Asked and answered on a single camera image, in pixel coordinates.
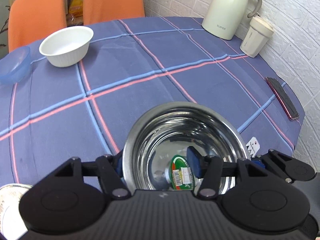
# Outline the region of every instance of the bowl rim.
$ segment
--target bowl rim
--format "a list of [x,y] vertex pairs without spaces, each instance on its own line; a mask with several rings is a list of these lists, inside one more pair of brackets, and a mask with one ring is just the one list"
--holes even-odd
[[21,50],[25,50],[26,51],[26,56],[24,57],[24,59],[20,62],[19,66],[17,66],[14,70],[11,70],[10,72],[8,72],[7,74],[4,74],[4,75],[0,75],[0,79],[3,80],[3,79],[6,79],[10,76],[12,76],[13,74],[15,74],[16,72],[18,72],[20,69],[21,69],[21,65],[22,63],[30,56],[31,54],[31,49],[29,46],[22,46],[22,47],[19,47],[19,48],[16,48],[15,50],[11,51],[9,54],[7,54],[5,57],[9,56],[10,54],[15,54],[17,53],[18,51],[21,51]]
[[[58,33],[62,33],[62,32],[65,32],[65,31],[68,31],[68,30],[71,30],[71,29],[84,29],[84,30],[87,30],[89,33],[91,33],[91,36],[90,36],[90,38],[89,38],[86,42],[84,42],[82,45],[78,46],[78,47],[75,48],[75,49],[71,49],[71,50],[69,50],[69,51],[66,51],[66,52],[62,52],[62,53],[59,53],[59,54],[46,54],[46,53],[44,53],[44,52],[42,51],[42,48],[43,48],[44,44],[45,44],[50,38],[52,38],[53,36],[57,35]],[[92,30],[91,28],[87,27],[87,26],[72,26],[72,27],[63,28],[63,29],[61,29],[61,30],[58,30],[58,31],[50,34],[48,37],[46,37],[46,38],[41,42],[41,44],[40,44],[40,46],[39,46],[39,52],[40,52],[42,55],[46,56],[46,57],[47,57],[47,56],[60,56],[60,55],[69,53],[69,52],[71,52],[71,51],[74,51],[74,50],[76,50],[76,49],[79,49],[80,47],[82,47],[83,45],[85,45],[86,43],[88,43],[88,42],[92,39],[92,37],[93,37],[93,30]]]
[[145,112],[132,126],[132,128],[129,131],[127,140],[124,144],[123,148],[123,156],[122,156],[122,167],[123,168],[123,177],[126,182],[126,185],[130,192],[134,194],[135,190],[137,189],[137,183],[134,175],[134,168],[132,165],[133,160],[133,152],[134,152],[134,145],[137,141],[137,138],[139,136],[139,133],[141,130],[143,130],[155,117],[158,117],[160,114],[164,114],[166,111],[176,110],[176,109],[183,109],[187,108],[190,110],[197,110],[202,111],[205,114],[212,116],[216,119],[218,119],[221,123],[224,124],[224,126],[234,135],[236,140],[238,141],[239,148],[241,149],[241,152],[243,153],[243,156],[245,159],[251,159],[248,149],[246,147],[246,144],[240,135],[240,133],[236,130],[236,128],[233,127],[233,125],[226,120],[222,115],[218,114],[216,111],[212,110],[211,108],[208,108],[203,105],[199,105],[193,102],[185,102],[185,101],[175,101],[175,102],[169,102],[160,104],[158,106],[155,106]]

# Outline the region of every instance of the green label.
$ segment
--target green label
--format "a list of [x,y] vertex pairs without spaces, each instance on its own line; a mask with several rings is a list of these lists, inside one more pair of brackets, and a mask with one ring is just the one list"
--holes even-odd
[[183,156],[175,155],[170,162],[170,180],[176,190],[193,190],[192,171]]

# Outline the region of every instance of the supor logo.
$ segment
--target supor logo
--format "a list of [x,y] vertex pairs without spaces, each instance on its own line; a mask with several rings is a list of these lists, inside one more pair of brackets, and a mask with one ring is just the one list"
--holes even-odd
[[220,26],[220,25],[218,25],[218,24],[217,24],[217,27],[220,28],[220,29],[222,29],[222,30],[225,30],[225,29],[226,29],[226,28],[224,28],[224,27],[222,27],[222,26]]

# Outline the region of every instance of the barcode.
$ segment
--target barcode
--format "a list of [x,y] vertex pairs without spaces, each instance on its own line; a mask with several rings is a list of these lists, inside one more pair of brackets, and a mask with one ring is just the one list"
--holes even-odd
[[172,172],[173,172],[174,184],[176,186],[181,186],[182,185],[182,181],[181,181],[181,178],[180,178],[179,170],[173,170]]

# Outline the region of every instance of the white ceramic bowl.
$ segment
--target white ceramic bowl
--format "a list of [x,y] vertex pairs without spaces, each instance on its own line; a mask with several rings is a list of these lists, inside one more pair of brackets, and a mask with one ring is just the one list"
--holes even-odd
[[42,41],[39,52],[56,67],[68,67],[84,58],[93,30],[85,26],[68,27],[52,33]]

